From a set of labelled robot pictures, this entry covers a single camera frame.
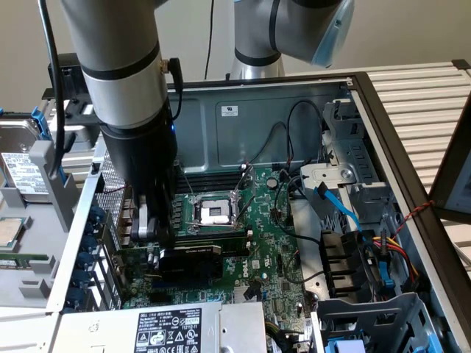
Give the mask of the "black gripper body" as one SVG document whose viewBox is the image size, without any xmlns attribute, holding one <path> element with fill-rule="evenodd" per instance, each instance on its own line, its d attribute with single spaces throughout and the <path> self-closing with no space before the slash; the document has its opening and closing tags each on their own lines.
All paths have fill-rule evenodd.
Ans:
<svg viewBox="0 0 471 353">
<path fill-rule="evenodd" d="M 169 110 L 134 129 L 101 125 L 115 171 L 137 196 L 151 199 L 166 179 L 177 154 L 177 140 Z"/>
</svg>

